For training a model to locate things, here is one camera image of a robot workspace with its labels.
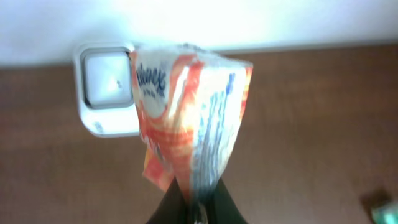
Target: kleenex logo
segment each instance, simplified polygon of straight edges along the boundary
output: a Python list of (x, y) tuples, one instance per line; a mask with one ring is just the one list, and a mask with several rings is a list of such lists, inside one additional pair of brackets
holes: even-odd
[[(156, 89), (156, 93), (162, 97), (164, 97), (164, 89), (166, 87), (166, 73), (161, 69), (157, 68), (146, 68), (143, 69), (142, 63), (136, 69), (138, 85), (141, 87), (146, 84), (153, 84)], [(144, 95), (150, 95), (155, 97), (154, 93), (151, 93), (149, 90), (144, 90)]]

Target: white wall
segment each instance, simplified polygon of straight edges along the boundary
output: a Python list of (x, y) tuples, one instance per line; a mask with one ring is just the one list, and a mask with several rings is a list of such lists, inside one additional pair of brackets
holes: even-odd
[(396, 38), (398, 0), (0, 1), (0, 65), (67, 62), (90, 40), (233, 50)]

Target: orange packaging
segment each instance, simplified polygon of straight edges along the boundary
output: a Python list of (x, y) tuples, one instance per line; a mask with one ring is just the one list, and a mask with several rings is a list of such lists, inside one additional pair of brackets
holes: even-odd
[(186, 200), (211, 193), (241, 124), (252, 65), (191, 46), (141, 47), (130, 54), (143, 175)]

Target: green object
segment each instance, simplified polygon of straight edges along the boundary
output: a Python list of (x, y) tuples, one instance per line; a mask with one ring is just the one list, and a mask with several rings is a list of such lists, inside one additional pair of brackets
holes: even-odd
[(398, 202), (373, 209), (372, 218), (375, 224), (398, 224)]

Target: tissue package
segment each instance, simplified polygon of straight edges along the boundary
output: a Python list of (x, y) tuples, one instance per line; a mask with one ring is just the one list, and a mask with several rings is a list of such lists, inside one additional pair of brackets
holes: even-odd
[(143, 175), (167, 190), (176, 177), (187, 201), (210, 194), (227, 165), (252, 74), (249, 62), (192, 46), (130, 53)]

